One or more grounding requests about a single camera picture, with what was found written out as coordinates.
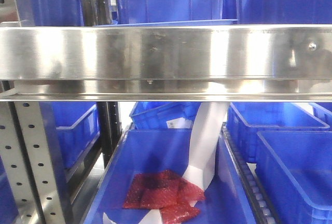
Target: storage rack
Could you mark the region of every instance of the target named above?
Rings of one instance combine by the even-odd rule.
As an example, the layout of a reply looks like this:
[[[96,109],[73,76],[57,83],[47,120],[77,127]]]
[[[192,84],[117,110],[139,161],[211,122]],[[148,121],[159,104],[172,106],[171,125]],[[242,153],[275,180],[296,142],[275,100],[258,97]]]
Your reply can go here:
[[[116,147],[116,101],[332,100],[331,25],[90,27],[108,0],[82,0],[85,27],[33,27],[29,0],[0,3],[0,155],[23,223],[73,223],[47,101],[100,102],[77,189]]]

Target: shelf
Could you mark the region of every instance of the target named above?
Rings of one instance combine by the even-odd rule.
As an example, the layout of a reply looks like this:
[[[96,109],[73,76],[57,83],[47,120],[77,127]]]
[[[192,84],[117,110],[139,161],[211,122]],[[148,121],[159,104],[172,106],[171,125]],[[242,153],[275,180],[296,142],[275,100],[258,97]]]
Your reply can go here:
[[[6,27],[0,100],[332,100],[332,25]]]

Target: white label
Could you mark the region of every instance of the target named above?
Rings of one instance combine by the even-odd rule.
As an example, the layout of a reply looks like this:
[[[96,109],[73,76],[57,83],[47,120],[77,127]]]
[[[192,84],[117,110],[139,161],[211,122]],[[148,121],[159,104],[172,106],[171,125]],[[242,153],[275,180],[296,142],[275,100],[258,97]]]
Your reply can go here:
[[[171,119],[166,121],[167,127],[170,128],[191,128],[192,121],[185,118]]]

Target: screw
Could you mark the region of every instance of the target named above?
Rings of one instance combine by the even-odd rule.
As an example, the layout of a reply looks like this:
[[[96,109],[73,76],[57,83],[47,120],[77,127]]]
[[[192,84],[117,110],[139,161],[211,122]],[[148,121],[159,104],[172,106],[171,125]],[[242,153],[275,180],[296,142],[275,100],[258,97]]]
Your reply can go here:
[[[308,49],[310,51],[315,51],[317,49],[317,44],[315,44],[314,42],[309,43]]]

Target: stainless steel rail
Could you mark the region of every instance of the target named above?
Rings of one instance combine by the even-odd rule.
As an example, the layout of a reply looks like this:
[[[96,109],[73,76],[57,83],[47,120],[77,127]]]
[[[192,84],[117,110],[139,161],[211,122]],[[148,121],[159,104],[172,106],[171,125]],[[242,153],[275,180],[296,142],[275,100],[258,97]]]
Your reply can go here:
[[[0,100],[332,100],[332,25],[5,27]]]

